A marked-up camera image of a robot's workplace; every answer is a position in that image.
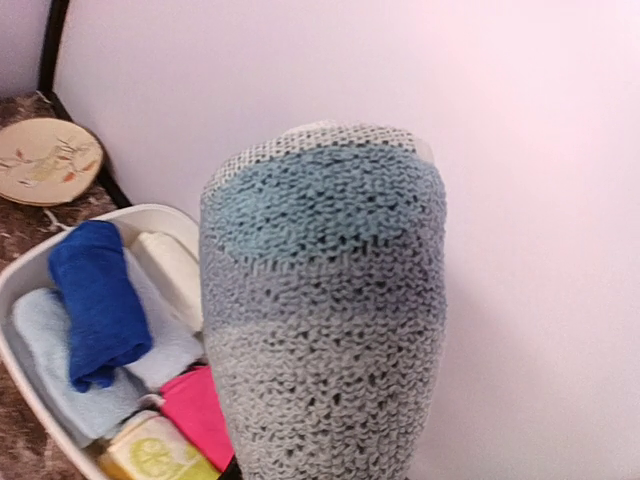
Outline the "light blue patterned towel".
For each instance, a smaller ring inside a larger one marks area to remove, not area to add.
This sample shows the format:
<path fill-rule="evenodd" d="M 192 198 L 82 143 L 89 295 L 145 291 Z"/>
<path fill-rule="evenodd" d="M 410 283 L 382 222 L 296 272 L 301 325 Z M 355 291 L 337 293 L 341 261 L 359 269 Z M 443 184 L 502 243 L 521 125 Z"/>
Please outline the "light blue patterned towel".
<path fill-rule="evenodd" d="M 446 330 L 446 192 L 427 145 L 292 129 L 201 196 L 204 340 L 246 479 L 402 479 Z"/>

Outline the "royal blue microfiber towel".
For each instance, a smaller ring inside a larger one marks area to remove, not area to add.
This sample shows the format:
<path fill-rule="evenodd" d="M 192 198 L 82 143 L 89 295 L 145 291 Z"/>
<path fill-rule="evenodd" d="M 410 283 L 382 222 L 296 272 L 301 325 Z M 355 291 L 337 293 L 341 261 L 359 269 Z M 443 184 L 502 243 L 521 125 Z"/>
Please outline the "royal blue microfiber towel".
<path fill-rule="evenodd" d="M 111 386 L 115 372 L 149 352 L 152 337 L 129 279 L 118 228 L 90 220 L 55 246 L 48 269 L 70 318 L 72 386 Z"/>

